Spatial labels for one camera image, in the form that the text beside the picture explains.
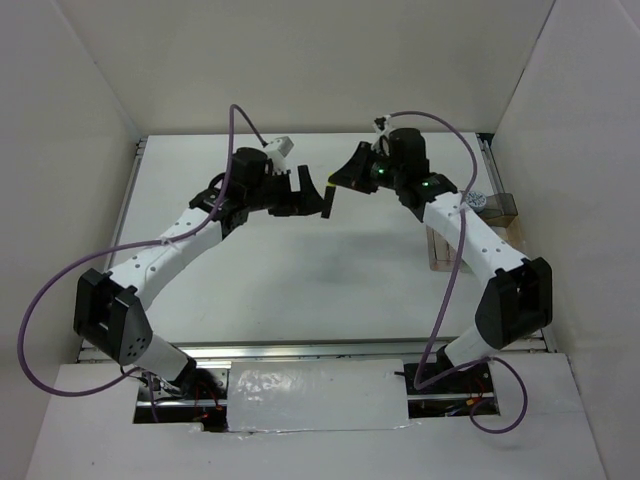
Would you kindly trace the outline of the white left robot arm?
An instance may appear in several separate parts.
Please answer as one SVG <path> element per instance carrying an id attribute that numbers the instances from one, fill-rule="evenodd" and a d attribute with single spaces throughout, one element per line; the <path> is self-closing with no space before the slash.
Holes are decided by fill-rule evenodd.
<path id="1" fill-rule="evenodd" d="M 147 311 L 172 280 L 251 213 L 290 217 L 322 211 L 324 200 L 308 167 L 298 166 L 294 190 L 284 158 L 278 150 L 236 150 L 229 171 L 214 177 L 151 246 L 105 273 L 87 270 L 78 280 L 74 331 L 120 366 L 157 376 L 176 399 L 189 397 L 198 383 L 212 385 L 212 375 L 194 358 L 153 332 Z"/>

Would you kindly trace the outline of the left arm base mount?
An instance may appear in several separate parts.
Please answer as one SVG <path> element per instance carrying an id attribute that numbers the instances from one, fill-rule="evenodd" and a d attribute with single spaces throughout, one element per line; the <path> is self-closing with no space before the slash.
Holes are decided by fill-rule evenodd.
<path id="1" fill-rule="evenodd" d="M 229 364 L 199 368 L 182 387 L 156 375 L 134 374 L 138 393 L 132 422 L 138 425 L 194 423 L 204 431 L 226 432 L 229 377 Z"/>

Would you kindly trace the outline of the black yellow-capped highlighter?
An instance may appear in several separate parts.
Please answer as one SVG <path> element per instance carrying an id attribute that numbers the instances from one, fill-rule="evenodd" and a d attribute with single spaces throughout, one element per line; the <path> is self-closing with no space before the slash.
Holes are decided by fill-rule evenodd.
<path id="1" fill-rule="evenodd" d="M 327 183 L 325 186 L 324 203 L 323 203 L 323 209 L 321 211 L 322 219 L 329 219 L 331 216 L 336 189 L 337 189 L 336 185 L 333 182 L 333 176 L 334 174 L 331 174 L 328 177 Z"/>

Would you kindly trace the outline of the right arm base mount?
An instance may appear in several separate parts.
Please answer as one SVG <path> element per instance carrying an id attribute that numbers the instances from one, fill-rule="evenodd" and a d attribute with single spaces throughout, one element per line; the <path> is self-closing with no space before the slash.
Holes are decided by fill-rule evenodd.
<path id="1" fill-rule="evenodd" d="M 473 407 L 477 415 L 497 415 L 494 385 L 486 364 L 452 373 L 423 389 L 416 389 L 417 363 L 404 363 L 394 375 L 405 382 L 410 419 L 463 417 Z"/>

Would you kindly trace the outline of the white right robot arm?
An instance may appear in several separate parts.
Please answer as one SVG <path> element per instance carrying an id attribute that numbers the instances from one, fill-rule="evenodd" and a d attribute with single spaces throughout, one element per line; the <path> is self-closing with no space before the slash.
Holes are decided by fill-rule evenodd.
<path id="1" fill-rule="evenodd" d="M 436 379 L 448 392 L 471 379 L 470 366 L 552 321 L 552 269 L 504 241 L 444 175 L 431 171 L 427 143 L 413 128 L 400 128 L 370 144 L 329 177 L 335 187 L 365 194 L 392 190 L 400 203 L 462 256 L 484 292 L 471 326 L 436 354 Z"/>

